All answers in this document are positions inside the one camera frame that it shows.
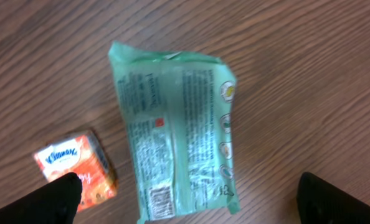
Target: green plastic wrapper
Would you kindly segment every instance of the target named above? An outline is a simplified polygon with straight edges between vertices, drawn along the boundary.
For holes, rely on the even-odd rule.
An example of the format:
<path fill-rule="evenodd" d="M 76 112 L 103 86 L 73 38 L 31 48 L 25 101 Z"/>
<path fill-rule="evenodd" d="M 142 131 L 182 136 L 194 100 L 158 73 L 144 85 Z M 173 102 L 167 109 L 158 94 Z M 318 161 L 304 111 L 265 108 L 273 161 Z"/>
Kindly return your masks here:
<path fill-rule="evenodd" d="M 126 123 L 140 219 L 227 207 L 235 188 L 230 111 L 236 78 L 220 59 L 114 42 L 109 59 Z"/>

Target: circular icon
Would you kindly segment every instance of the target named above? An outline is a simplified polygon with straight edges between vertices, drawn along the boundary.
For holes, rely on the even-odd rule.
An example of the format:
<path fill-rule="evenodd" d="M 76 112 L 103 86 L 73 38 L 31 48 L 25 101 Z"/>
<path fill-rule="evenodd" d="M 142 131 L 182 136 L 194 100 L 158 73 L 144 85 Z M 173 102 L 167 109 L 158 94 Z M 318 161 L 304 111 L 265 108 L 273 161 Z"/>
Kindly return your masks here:
<path fill-rule="evenodd" d="M 232 81 L 224 82 L 221 85 L 220 94 L 226 103 L 232 102 L 235 95 L 235 84 Z"/>
<path fill-rule="evenodd" d="M 220 151 L 222 155 L 225 156 L 226 159 L 232 158 L 232 144 L 231 142 L 222 142 L 219 145 Z"/>
<path fill-rule="evenodd" d="M 220 174 L 225 177 L 226 179 L 232 180 L 234 178 L 234 173 L 231 168 L 221 165 L 220 166 Z"/>
<path fill-rule="evenodd" d="M 220 124 L 225 133 L 230 133 L 230 116 L 225 114 L 220 118 Z"/>

